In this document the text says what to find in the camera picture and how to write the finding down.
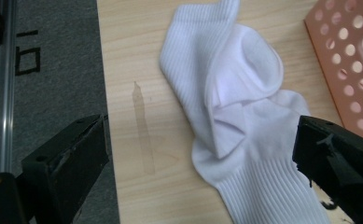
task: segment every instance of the silver metal bar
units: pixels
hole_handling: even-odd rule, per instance
[[[16,9],[16,0],[0,0],[6,26],[0,45],[0,172],[10,172],[12,161]]]

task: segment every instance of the perforated plastic basket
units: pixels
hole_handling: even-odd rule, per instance
[[[344,128],[363,137],[363,0],[320,0],[305,24]]]

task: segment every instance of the dark floor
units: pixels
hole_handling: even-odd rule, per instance
[[[21,160],[76,119],[107,114],[94,0],[19,0],[12,173]],[[75,223],[119,223],[112,160]]]

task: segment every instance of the folded fabric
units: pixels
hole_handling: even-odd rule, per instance
[[[160,64],[196,135],[192,160],[235,223],[329,223],[291,160],[307,104],[280,91],[284,69],[239,1],[177,9]]]

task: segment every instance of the wooden table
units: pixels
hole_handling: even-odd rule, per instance
[[[192,165],[192,130],[159,68],[176,7],[214,1],[98,0],[121,223],[231,223]],[[277,50],[282,88],[300,92],[313,116],[340,124],[303,23],[315,2],[243,0],[237,21]],[[329,215],[344,223],[342,211]]]

